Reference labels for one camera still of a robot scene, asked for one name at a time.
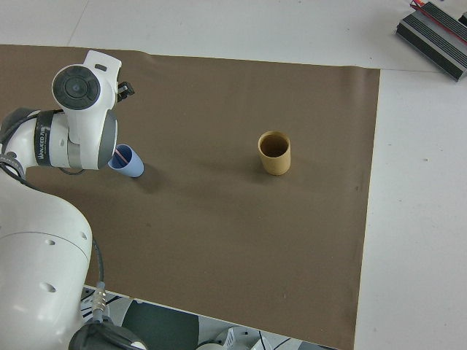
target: brown mat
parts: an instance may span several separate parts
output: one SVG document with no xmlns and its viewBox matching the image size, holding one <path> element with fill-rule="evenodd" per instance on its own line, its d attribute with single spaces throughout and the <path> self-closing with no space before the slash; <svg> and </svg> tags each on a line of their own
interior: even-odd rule
<svg viewBox="0 0 467 350">
<path fill-rule="evenodd" d="M 55 73 L 86 51 L 0 46 L 0 115 L 56 108 Z M 115 111 L 144 175 L 28 179 L 88 218 L 108 289 L 352 349 L 379 71 L 107 52 L 136 91 Z M 261 168 L 268 130 L 290 137 L 284 176 Z"/>
</svg>

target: black circular cap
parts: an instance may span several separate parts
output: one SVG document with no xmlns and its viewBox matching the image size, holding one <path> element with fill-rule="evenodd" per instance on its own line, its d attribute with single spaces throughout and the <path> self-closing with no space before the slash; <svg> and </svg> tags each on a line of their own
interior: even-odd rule
<svg viewBox="0 0 467 350">
<path fill-rule="evenodd" d="M 83 66 L 70 66 L 57 74 L 53 81 L 53 94 L 58 103 L 70 109 L 91 107 L 100 92 L 98 79 Z"/>
</svg>

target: tan cup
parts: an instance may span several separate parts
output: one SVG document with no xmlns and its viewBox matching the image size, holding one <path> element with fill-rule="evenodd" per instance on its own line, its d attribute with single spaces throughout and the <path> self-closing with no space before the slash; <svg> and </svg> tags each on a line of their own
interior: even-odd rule
<svg viewBox="0 0 467 350">
<path fill-rule="evenodd" d="M 284 133 L 268 131 L 258 140 L 258 151 L 264 169 L 271 175 L 282 175 L 290 167 L 290 140 Z"/>
</svg>

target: blue cup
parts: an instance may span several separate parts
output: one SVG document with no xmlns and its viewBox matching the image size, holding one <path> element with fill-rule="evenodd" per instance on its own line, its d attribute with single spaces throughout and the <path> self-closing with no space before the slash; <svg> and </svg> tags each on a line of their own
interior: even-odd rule
<svg viewBox="0 0 467 350">
<path fill-rule="evenodd" d="M 127 144 L 118 144 L 109 160 L 110 168 L 129 177 L 138 177 L 143 174 L 144 164 L 137 153 Z"/>
</svg>

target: white table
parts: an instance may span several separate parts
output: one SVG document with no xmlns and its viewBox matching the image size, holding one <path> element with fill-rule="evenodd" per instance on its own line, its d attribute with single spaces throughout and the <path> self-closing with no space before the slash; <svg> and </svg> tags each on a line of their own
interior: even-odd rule
<svg viewBox="0 0 467 350">
<path fill-rule="evenodd" d="M 0 43 L 381 68 L 355 349 L 465 349 L 467 79 L 394 35 L 409 2 L 10 1 Z"/>
</svg>

